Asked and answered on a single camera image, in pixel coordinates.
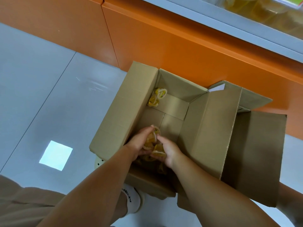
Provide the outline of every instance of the white sock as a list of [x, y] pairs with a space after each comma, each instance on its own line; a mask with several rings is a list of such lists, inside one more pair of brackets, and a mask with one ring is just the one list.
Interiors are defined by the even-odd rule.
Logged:
[[134, 187], [123, 184], [121, 191], [127, 197], [127, 214], [137, 212], [140, 207], [141, 199]]

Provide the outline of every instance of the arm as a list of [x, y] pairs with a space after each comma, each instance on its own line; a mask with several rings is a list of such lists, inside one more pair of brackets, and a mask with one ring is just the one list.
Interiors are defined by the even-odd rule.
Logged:
[[158, 159], [176, 173], [203, 227], [279, 226], [249, 198], [197, 166], [175, 143], [158, 139], [167, 154], [165, 160]]
[[67, 194], [38, 227], [109, 226], [131, 162], [141, 154], [147, 127]]
[[280, 183], [277, 208], [294, 226], [303, 226], [303, 194]]

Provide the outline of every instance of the cardboard box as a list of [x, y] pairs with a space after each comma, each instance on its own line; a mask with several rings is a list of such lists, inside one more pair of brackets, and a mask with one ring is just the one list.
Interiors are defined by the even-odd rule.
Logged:
[[[148, 107], [148, 99], [157, 87], [166, 88], [168, 94], [158, 107]], [[133, 62], [89, 148], [108, 160], [128, 137], [154, 124], [205, 171], [272, 206], [286, 116], [250, 112], [269, 102], [271, 99], [226, 81], [208, 91], [163, 69]], [[132, 165], [125, 182], [160, 199], [178, 192], [186, 201], [180, 182], [171, 172], [164, 176]]]

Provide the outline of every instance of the hand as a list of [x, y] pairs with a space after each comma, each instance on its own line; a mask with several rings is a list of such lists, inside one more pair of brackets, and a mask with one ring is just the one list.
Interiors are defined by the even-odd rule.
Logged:
[[136, 158], [139, 155], [149, 155], [152, 150], [144, 150], [142, 149], [143, 145], [145, 144], [145, 141], [147, 139], [147, 136], [154, 130], [154, 126], [148, 126], [146, 128], [143, 128], [139, 130], [139, 132], [131, 138], [131, 140], [125, 144], [129, 149], [134, 151], [134, 158], [133, 161], [136, 160]]
[[179, 147], [168, 138], [157, 135], [157, 139], [163, 143], [163, 148], [167, 157], [159, 157], [152, 154], [151, 156], [161, 162], [164, 162], [167, 167], [172, 169], [176, 157], [183, 155], [183, 153], [180, 151]]

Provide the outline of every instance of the brown shorts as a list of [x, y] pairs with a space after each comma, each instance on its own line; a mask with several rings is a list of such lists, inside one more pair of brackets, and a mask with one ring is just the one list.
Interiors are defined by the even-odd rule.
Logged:
[[63, 197], [50, 190], [23, 188], [0, 175], [0, 226], [37, 226]]

